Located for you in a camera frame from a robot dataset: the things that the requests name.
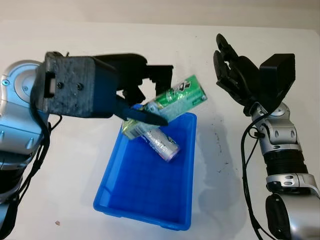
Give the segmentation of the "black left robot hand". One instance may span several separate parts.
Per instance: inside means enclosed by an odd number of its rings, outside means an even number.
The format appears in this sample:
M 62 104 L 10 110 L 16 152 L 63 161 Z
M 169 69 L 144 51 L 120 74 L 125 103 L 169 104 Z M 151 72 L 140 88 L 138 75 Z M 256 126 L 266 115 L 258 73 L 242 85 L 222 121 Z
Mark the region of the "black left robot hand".
M 155 84 L 155 95 L 158 96 L 171 88 L 172 65 L 149 65 L 147 59 L 136 53 L 120 53 L 96 55 L 95 58 L 111 67 L 117 73 L 117 90 L 122 91 L 123 97 L 116 96 L 113 114 L 127 121 L 167 126 L 168 121 L 155 113 L 137 110 L 133 106 L 142 103 L 146 97 L 139 86 L 144 79 Z

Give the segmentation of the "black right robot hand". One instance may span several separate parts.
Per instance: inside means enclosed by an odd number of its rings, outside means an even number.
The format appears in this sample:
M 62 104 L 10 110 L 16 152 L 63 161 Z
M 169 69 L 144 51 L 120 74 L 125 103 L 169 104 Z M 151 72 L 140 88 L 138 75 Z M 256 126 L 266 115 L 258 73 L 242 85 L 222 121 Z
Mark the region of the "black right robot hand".
M 218 49 L 213 54 L 216 84 L 242 105 L 243 113 L 249 117 L 260 94 L 259 69 L 248 57 L 239 56 L 222 34 L 217 34 L 216 43 Z

